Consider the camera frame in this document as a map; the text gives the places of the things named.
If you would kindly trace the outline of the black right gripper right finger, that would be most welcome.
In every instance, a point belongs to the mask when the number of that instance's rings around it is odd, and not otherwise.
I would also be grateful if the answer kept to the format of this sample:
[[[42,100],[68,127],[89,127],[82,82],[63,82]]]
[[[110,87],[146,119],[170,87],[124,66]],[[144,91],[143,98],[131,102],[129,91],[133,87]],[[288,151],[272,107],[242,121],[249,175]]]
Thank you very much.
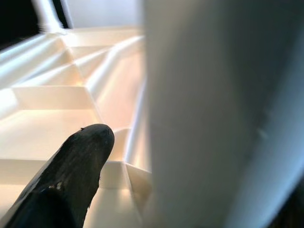
[[[304,189],[293,191],[268,228],[304,228]]]

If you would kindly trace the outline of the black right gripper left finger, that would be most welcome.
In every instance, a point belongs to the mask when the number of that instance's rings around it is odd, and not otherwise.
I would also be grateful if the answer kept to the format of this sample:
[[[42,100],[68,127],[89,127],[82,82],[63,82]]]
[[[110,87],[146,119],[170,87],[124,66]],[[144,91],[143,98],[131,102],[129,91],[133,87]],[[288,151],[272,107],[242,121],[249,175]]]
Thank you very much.
[[[70,135],[0,218],[0,228],[83,228],[113,147],[106,124]]]

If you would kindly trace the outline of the white plastic table top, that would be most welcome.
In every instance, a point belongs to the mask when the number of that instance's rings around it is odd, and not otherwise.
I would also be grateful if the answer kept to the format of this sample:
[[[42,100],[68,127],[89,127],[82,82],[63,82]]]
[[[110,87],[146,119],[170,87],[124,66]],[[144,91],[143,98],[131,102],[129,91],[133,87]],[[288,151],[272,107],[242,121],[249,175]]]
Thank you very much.
[[[0,220],[73,133],[106,124],[115,144],[84,228],[146,228],[152,169],[140,27],[39,34],[0,52]]]

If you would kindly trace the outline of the white plastic table leg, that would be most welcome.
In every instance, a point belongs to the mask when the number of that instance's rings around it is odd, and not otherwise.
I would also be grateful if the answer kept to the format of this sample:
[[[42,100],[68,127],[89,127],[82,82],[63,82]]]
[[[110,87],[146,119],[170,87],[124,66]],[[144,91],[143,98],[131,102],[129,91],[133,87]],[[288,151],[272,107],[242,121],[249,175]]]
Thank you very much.
[[[66,35],[67,29],[60,22],[52,0],[31,0],[38,18],[38,29],[41,33]]]
[[[144,0],[165,228],[268,228],[304,189],[304,0]]]

